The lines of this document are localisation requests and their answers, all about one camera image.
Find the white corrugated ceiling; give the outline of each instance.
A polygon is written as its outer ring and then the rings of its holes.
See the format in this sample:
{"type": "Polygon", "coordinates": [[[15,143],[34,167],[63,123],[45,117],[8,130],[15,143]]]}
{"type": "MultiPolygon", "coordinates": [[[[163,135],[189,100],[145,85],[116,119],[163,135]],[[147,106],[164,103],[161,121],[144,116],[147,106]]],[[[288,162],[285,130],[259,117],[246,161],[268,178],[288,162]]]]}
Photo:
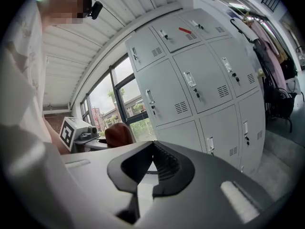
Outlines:
{"type": "Polygon", "coordinates": [[[96,20],[58,25],[44,34],[48,57],[44,106],[67,106],[87,66],[120,29],[141,15],[176,0],[98,0],[104,7],[96,20]]]}

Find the locker door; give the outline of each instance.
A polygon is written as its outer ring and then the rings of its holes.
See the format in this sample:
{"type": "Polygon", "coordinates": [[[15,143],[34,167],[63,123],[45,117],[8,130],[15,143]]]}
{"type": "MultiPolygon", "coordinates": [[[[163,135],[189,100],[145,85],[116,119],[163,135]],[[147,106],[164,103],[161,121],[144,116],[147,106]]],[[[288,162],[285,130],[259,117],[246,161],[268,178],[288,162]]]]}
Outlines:
{"type": "Polygon", "coordinates": [[[262,93],[258,91],[240,101],[238,105],[243,126],[243,148],[240,168],[243,167],[243,172],[250,176],[259,167],[264,147],[265,115],[262,93]]]}
{"type": "Polygon", "coordinates": [[[184,76],[198,113],[232,100],[224,74],[206,45],[189,49],[173,58],[184,76]],[[192,74],[196,86],[189,86],[184,74],[187,72],[192,74]]]}
{"type": "Polygon", "coordinates": [[[192,115],[179,79],[167,59],[138,75],[156,126],[192,115]]]}
{"type": "Polygon", "coordinates": [[[258,80],[253,67],[246,53],[235,42],[235,39],[229,38],[211,42],[210,46],[221,59],[229,74],[237,97],[258,86],[258,80]]]}
{"type": "Polygon", "coordinates": [[[159,141],[177,144],[202,152],[195,121],[158,131],[159,141]]]}
{"type": "Polygon", "coordinates": [[[193,33],[194,29],[191,29],[176,16],[169,16],[161,21],[157,21],[152,25],[152,27],[159,34],[170,52],[177,51],[201,41],[200,38],[193,33]],[[192,33],[182,31],[179,28],[186,29],[192,33]]]}
{"type": "Polygon", "coordinates": [[[159,42],[149,28],[143,28],[127,41],[137,71],[165,56],[159,42]]]}
{"type": "Polygon", "coordinates": [[[192,10],[180,14],[191,25],[191,28],[200,33],[206,40],[229,35],[224,26],[202,9],[192,10]]]}
{"type": "Polygon", "coordinates": [[[206,149],[214,146],[215,156],[237,167],[239,152],[238,122],[235,106],[200,118],[206,149]]]}

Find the pink garment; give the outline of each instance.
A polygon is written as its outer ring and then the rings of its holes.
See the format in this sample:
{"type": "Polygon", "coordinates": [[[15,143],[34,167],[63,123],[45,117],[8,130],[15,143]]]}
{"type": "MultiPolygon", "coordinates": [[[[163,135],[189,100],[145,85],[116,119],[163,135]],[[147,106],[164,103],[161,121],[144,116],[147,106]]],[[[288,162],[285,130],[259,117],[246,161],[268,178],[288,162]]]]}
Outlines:
{"type": "Polygon", "coordinates": [[[274,48],[276,49],[276,47],[274,46],[273,42],[271,41],[271,39],[269,38],[267,33],[264,31],[264,29],[260,26],[260,24],[257,21],[253,22],[253,24],[251,25],[251,29],[263,41],[263,43],[266,47],[267,54],[268,54],[270,60],[272,61],[272,64],[274,65],[274,73],[272,75],[275,78],[278,87],[283,88],[287,91],[286,81],[284,78],[284,74],[283,74],[281,65],[280,65],[277,57],[274,54],[274,52],[278,53],[277,50],[274,51],[274,48]]]}

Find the cloudy sky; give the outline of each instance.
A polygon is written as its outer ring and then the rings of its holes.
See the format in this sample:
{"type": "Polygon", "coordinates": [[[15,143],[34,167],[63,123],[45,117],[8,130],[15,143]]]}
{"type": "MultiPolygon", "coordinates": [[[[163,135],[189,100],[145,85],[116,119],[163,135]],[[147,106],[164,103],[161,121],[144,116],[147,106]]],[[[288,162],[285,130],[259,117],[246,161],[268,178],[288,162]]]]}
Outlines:
{"type": "MultiPolygon", "coordinates": [[[[115,73],[118,82],[133,73],[129,58],[115,68],[115,73]]],[[[136,80],[129,82],[123,88],[125,90],[125,95],[123,96],[124,102],[140,95],[136,80]]],[[[114,109],[114,104],[112,103],[111,98],[108,97],[109,90],[112,91],[112,84],[110,75],[107,75],[90,94],[92,108],[100,108],[101,113],[107,113],[114,109]]]]}

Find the gray metal locker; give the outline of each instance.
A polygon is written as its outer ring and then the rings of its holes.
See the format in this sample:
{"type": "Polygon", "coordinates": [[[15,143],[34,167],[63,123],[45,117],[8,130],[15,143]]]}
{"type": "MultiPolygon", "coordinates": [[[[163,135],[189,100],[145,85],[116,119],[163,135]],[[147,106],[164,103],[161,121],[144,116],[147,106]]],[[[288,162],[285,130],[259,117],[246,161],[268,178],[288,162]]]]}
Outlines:
{"type": "Polygon", "coordinates": [[[188,11],[180,14],[180,16],[188,21],[191,27],[206,40],[229,35],[221,23],[202,9],[188,11]]]}
{"type": "Polygon", "coordinates": [[[156,126],[192,115],[179,79],[168,59],[140,71],[138,79],[146,92],[144,97],[151,103],[146,109],[151,112],[156,126]]]}
{"type": "Polygon", "coordinates": [[[235,39],[228,38],[209,44],[221,59],[237,97],[258,86],[249,58],[235,39]]]}
{"type": "Polygon", "coordinates": [[[173,58],[184,76],[198,113],[232,100],[224,74],[206,45],[189,49],[173,58]],[[190,74],[196,86],[188,82],[190,74]]]}
{"type": "Polygon", "coordinates": [[[165,56],[165,53],[151,30],[141,29],[127,41],[137,71],[165,56]]]}
{"type": "Polygon", "coordinates": [[[247,175],[253,175],[261,161],[265,138],[264,101],[260,91],[239,103],[243,126],[243,148],[240,168],[247,175]]]}
{"type": "Polygon", "coordinates": [[[158,135],[158,141],[173,143],[202,152],[195,121],[159,130],[158,135]]]}
{"type": "Polygon", "coordinates": [[[239,152],[238,122],[235,105],[200,118],[206,149],[237,167],[239,152]]]}
{"type": "Polygon", "coordinates": [[[170,52],[201,42],[201,39],[193,33],[194,29],[191,29],[176,16],[168,16],[157,21],[152,24],[152,27],[159,34],[170,52]]]}

